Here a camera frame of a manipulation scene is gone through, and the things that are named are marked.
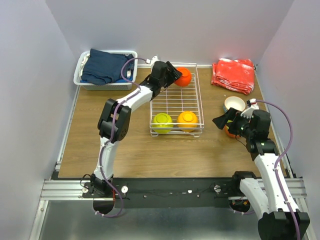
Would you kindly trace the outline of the white black striped bowl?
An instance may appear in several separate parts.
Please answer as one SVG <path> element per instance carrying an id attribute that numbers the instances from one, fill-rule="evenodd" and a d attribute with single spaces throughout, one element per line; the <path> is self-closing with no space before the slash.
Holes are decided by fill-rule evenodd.
<path id="1" fill-rule="evenodd" d="M 229 96 L 224 100 L 224 105 L 226 105 L 226 107 L 228 108 L 228 110 L 230 108 L 234 108 L 238 111 L 244 111 L 247 107 L 246 103 L 244 102 L 244 100 L 242 100 L 240 97 L 237 96 Z"/>

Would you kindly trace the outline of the yellow orange bowl front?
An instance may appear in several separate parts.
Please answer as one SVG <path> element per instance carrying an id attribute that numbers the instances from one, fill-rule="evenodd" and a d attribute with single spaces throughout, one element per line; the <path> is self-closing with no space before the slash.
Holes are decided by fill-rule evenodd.
<path id="1" fill-rule="evenodd" d="M 198 117 L 192 111 L 183 111 L 177 117 L 177 127 L 184 132 L 193 132 L 198 126 Z"/>

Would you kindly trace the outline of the lime green bowl front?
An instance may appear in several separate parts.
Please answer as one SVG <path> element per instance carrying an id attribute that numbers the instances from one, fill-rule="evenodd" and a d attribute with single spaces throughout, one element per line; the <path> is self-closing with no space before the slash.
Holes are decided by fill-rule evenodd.
<path id="1" fill-rule="evenodd" d="M 151 128 L 158 134 L 167 134 L 173 127 L 172 117 L 167 113 L 158 113 L 152 119 Z"/>

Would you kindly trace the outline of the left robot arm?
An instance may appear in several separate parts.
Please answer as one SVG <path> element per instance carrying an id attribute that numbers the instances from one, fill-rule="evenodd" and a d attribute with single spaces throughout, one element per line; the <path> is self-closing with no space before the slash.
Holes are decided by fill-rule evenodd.
<path id="1" fill-rule="evenodd" d="M 114 175 L 117 148 L 128 133 L 132 112 L 153 100 L 162 89 L 175 83 L 182 75 L 169 61 L 156 61 L 151 73 L 133 92 L 117 100 L 110 98 L 105 102 L 97 124 L 100 150 L 96 168 L 90 176 L 89 193 L 105 198 L 116 191 L 110 179 Z"/>

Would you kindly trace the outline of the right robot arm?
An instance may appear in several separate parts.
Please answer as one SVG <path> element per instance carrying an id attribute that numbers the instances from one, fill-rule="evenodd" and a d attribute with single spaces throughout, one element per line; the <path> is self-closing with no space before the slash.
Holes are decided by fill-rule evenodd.
<path id="1" fill-rule="evenodd" d="M 251 172 L 238 171 L 233 175 L 230 191 L 245 195 L 258 218 L 258 233 L 262 240 L 300 240 L 310 224 L 308 213 L 299 210 L 281 169 L 281 156 L 269 138 L 270 113 L 257 107 L 243 112 L 230 108 L 213 118 L 222 130 L 228 126 L 232 135 L 246 140 L 246 149 L 257 166 L 264 187 Z"/>

